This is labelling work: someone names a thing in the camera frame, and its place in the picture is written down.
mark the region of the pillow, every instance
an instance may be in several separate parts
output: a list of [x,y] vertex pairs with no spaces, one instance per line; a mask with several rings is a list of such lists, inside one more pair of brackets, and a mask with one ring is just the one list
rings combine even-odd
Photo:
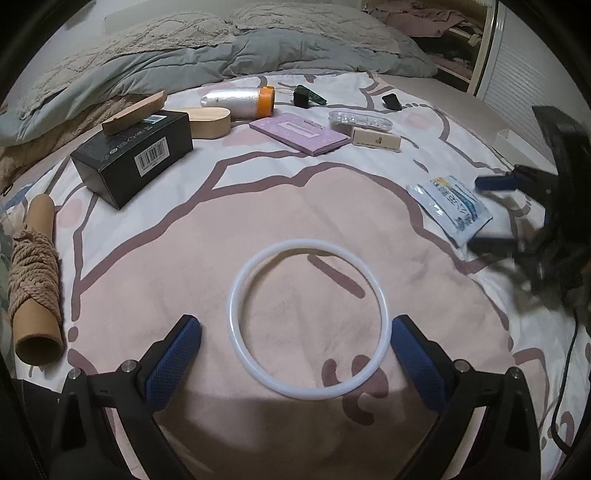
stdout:
[[231,43],[231,27],[221,18],[204,12],[183,12],[154,18],[108,37],[57,63],[41,75],[20,99],[21,119],[28,118],[47,98],[109,60],[131,53],[153,50],[198,48]]
[[333,4],[255,4],[234,10],[228,19],[240,30],[285,28],[342,40],[354,47],[398,54],[386,26],[368,14]]

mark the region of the orange cap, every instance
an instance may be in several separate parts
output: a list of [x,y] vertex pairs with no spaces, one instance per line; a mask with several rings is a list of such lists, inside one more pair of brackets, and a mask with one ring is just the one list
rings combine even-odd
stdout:
[[275,88],[266,86],[259,91],[259,99],[256,103],[256,117],[265,118],[273,114],[275,108]]

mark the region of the bedsheet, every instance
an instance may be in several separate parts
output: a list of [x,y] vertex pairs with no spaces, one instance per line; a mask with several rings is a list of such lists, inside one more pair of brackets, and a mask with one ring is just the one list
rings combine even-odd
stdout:
[[[220,86],[310,87],[325,107],[297,109],[282,90],[277,113],[327,124],[332,109],[373,112],[402,135],[399,154],[346,145],[309,157],[235,123],[194,150],[121,211],[89,192],[66,158],[12,212],[37,194],[56,203],[67,352],[40,370],[17,360],[20,378],[60,390],[71,367],[105,372],[139,358],[183,313],[200,319],[201,350],[157,421],[198,478],[393,478],[434,421],[389,351],[354,392],[319,402],[286,399],[253,380],[229,343],[226,301],[240,267],[263,247],[297,238],[337,243],[362,258],[391,314],[406,313],[451,358],[475,368],[525,372],[539,425],[543,478],[563,459],[548,435],[573,319],[528,294],[510,261],[455,248],[405,191],[452,174],[467,185],[509,169],[472,134],[425,101],[369,73],[266,74],[171,95],[166,108],[197,105]],[[380,97],[398,95],[403,110]],[[541,226],[543,209],[522,193],[483,199],[486,233]],[[379,336],[371,289],[350,265],[318,252],[281,257],[254,279],[242,331],[278,379],[328,386],[357,373]],[[559,433],[572,440],[589,392],[590,339],[581,327]],[[141,466],[112,415],[134,475]],[[478,418],[466,436],[463,457]],[[457,472],[458,462],[448,471]]]

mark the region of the wooden block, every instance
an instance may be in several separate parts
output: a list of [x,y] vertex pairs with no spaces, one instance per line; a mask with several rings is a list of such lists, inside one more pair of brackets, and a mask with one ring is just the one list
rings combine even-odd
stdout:
[[114,114],[102,123],[105,135],[115,135],[164,108],[166,92],[158,92]]
[[178,108],[187,112],[191,123],[191,137],[212,140],[230,133],[230,110],[217,106],[202,108]]

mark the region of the white ring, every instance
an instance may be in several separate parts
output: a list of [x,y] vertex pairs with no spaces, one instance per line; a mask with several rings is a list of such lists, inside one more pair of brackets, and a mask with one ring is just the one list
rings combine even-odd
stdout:
[[[320,388],[305,388],[305,387],[291,387],[283,383],[278,382],[269,373],[256,362],[252,357],[248,348],[244,344],[242,334],[240,333],[240,326],[238,323],[238,316],[244,302],[244,297],[247,292],[246,282],[249,280],[252,273],[269,257],[274,257],[280,253],[288,250],[294,250],[299,248],[316,249],[322,250],[333,255],[341,257],[348,263],[353,265],[363,276],[367,279],[374,295],[378,299],[379,312],[382,317],[382,332],[379,337],[378,346],[372,359],[357,375],[349,378],[339,385],[333,385],[331,387],[320,387]],[[293,239],[285,242],[280,242],[275,245],[271,245],[263,249],[252,257],[238,272],[238,275],[234,279],[234,284],[230,291],[230,299],[228,301],[228,318],[230,328],[230,341],[234,347],[234,350],[238,354],[238,358],[246,368],[246,370],[260,383],[265,385],[267,388],[285,395],[286,397],[298,398],[300,400],[323,400],[325,398],[338,397],[344,395],[368,380],[374,372],[378,369],[379,365],[384,359],[384,355],[388,350],[390,343],[390,336],[392,334],[392,322],[388,316],[388,307],[386,305],[386,299],[382,288],[379,286],[378,281],[371,273],[371,270],[365,265],[358,257],[348,252],[347,250],[338,247],[337,245],[324,242],[322,240],[313,239]]]

